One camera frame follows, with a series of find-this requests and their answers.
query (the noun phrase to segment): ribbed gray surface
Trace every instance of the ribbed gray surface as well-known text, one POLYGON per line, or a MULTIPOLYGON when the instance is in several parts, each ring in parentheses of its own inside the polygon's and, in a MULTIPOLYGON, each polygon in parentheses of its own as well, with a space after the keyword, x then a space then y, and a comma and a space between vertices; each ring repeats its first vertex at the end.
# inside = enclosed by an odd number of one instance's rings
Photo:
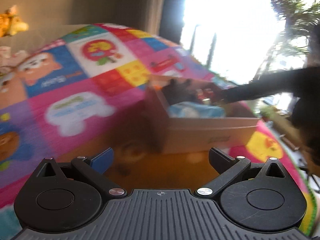
POLYGON ((239 228, 220 213, 213 201, 195 198, 185 189, 136 189, 124 199, 111 200, 100 217, 81 229, 62 234, 44 234, 25 229, 17 239, 300 240, 307 238, 296 229, 278 234, 259 234, 239 228))

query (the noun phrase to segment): yellow duck print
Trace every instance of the yellow duck print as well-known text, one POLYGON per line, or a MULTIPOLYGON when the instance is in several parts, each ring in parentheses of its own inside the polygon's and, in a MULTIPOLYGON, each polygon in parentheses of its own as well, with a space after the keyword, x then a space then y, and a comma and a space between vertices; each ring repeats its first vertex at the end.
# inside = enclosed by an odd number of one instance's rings
POLYGON ((247 150, 259 161, 266 162, 269 157, 281 159, 283 151, 279 143, 261 132, 256 131, 248 144, 247 150))

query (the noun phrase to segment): wall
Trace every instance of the wall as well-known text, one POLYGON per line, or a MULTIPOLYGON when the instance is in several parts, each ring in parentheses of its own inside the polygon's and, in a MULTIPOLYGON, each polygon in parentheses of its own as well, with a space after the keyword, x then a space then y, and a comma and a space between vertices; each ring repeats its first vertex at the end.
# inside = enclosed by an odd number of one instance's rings
POLYGON ((0 12, 13 4, 31 30, 97 22, 143 29, 146 0, 0 0, 0 12))

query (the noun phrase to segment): orange plush toy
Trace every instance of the orange plush toy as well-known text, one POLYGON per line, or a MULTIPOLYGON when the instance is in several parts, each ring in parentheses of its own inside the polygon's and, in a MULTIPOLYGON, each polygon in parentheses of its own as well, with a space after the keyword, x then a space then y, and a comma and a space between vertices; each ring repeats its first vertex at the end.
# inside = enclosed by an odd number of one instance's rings
POLYGON ((22 22, 20 17, 17 16, 17 6, 14 5, 0 14, 0 37, 5 35, 15 35, 18 32, 28 30, 27 23, 22 22))

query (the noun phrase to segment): white square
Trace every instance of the white square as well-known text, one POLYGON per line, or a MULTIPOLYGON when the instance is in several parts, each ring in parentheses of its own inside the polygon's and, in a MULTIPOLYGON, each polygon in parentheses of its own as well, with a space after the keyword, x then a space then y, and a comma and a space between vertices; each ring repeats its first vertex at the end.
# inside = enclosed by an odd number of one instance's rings
POLYGON ((137 58, 111 33, 102 33, 67 44, 89 77, 120 67, 137 58))

